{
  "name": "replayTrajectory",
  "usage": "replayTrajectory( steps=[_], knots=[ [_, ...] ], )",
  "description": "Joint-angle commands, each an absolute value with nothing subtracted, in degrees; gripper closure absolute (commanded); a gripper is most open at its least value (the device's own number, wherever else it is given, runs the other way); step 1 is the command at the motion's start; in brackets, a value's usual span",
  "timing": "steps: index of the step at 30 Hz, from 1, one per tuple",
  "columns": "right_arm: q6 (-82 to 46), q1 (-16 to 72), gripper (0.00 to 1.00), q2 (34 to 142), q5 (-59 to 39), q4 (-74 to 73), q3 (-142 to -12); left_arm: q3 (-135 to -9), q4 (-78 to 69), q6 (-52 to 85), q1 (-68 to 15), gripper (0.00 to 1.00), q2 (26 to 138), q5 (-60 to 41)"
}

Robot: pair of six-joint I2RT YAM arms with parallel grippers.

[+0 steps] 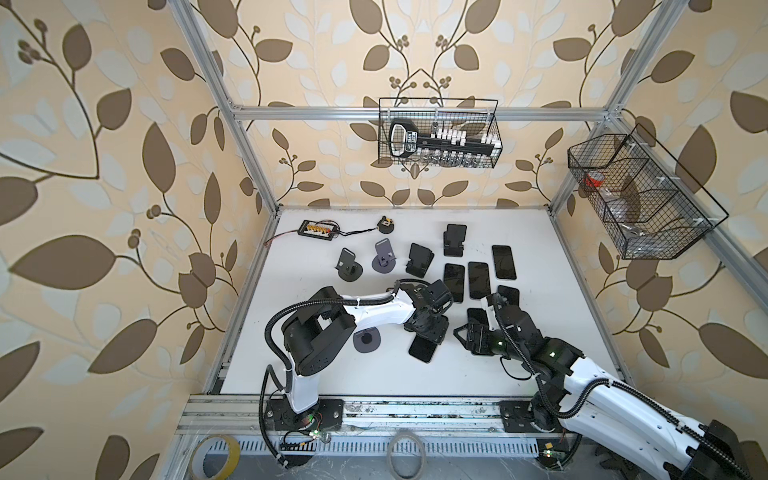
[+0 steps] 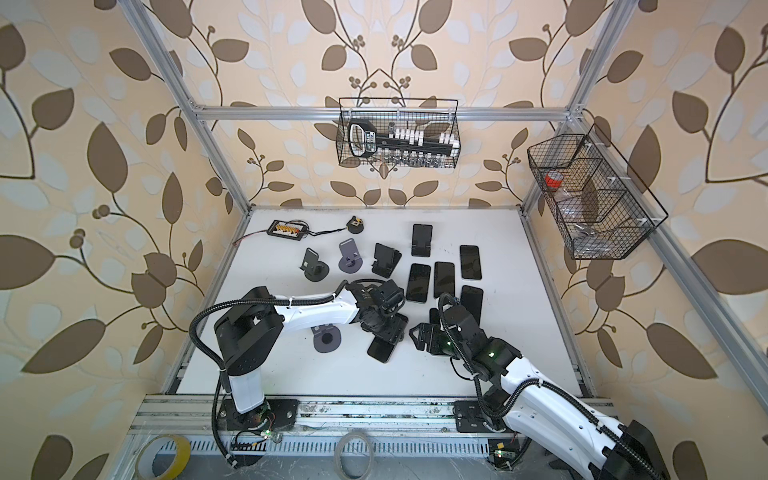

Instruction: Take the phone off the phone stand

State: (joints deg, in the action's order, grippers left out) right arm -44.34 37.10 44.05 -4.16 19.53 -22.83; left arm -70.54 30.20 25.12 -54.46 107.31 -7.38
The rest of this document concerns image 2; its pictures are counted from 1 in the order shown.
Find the black round stand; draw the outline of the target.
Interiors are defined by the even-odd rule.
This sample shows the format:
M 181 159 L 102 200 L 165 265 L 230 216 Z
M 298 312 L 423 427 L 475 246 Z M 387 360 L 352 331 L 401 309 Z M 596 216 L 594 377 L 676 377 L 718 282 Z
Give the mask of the black round stand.
M 322 281 L 329 274 L 329 266 L 320 260 L 319 254 L 312 248 L 307 248 L 300 266 L 305 278 L 310 282 Z

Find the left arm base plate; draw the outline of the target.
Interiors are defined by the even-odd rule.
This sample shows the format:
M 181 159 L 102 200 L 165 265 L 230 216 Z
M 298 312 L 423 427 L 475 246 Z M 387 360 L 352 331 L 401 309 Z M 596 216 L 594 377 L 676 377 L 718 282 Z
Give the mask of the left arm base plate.
M 226 431 L 282 430 L 292 428 L 297 419 L 296 399 L 266 399 L 261 405 L 240 413 L 232 398 L 225 397 L 217 406 L 214 420 Z

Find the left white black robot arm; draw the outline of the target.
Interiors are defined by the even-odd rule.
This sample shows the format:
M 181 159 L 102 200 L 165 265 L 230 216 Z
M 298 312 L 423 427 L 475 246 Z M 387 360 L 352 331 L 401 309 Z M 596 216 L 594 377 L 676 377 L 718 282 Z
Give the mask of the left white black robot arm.
M 408 323 L 400 313 L 405 303 L 405 290 L 392 280 L 343 281 L 330 293 L 298 297 L 259 286 L 197 313 L 188 335 L 216 364 L 218 387 L 232 397 L 237 414 L 250 415 L 265 408 L 261 367 L 281 334 L 357 324 L 376 342 L 393 347 Z

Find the purple round phone stand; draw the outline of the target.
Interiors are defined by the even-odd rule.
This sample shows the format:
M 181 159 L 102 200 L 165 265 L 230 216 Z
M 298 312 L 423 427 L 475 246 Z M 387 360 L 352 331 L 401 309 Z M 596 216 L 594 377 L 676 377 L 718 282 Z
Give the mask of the purple round phone stand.
M 339 250 L 341 258 L 338 267 L 343 273 L 354 274 L 362 268 L 363 259 L 353 238 L 342 241 Z

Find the dark round stand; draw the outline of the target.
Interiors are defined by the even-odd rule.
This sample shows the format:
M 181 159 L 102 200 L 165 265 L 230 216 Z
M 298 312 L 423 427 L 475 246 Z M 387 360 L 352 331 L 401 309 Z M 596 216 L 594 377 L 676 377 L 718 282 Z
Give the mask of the dark round stand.
M 335 325 L 320 325 L 312 327 L 313 346 L 318 353 L 327 354 L 339 348 L 342 335 Z

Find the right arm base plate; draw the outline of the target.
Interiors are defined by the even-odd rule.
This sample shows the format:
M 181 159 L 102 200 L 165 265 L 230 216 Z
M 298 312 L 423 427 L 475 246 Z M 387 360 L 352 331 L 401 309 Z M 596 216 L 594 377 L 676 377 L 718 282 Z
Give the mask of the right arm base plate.
M 453 403 L 456 431 L 463 434 L 492 433 L 477 400 L 456 400 Z

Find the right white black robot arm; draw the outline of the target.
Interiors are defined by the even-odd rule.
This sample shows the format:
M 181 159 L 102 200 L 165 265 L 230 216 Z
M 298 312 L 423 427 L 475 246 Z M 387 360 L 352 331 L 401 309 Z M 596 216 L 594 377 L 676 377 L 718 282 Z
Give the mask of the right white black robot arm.
M 519 349 L 489 336 L 456 298 L 438 299 L 437 323 L 409 332 L 417 350 L 459 360 L 489 428 L 542 446 L 583 479 L 667 479 L 651 431 L 584 403 L 543 374 Z

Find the black folding phone stand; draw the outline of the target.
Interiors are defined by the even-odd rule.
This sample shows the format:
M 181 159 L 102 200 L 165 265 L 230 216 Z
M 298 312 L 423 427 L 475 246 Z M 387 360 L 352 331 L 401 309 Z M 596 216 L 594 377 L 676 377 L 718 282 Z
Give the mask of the black folding phone stand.
M 389 279 L 401 258 L 402 253 L 399 250 L 381 243 L 376 243 L 372 272 L 378 276 Z

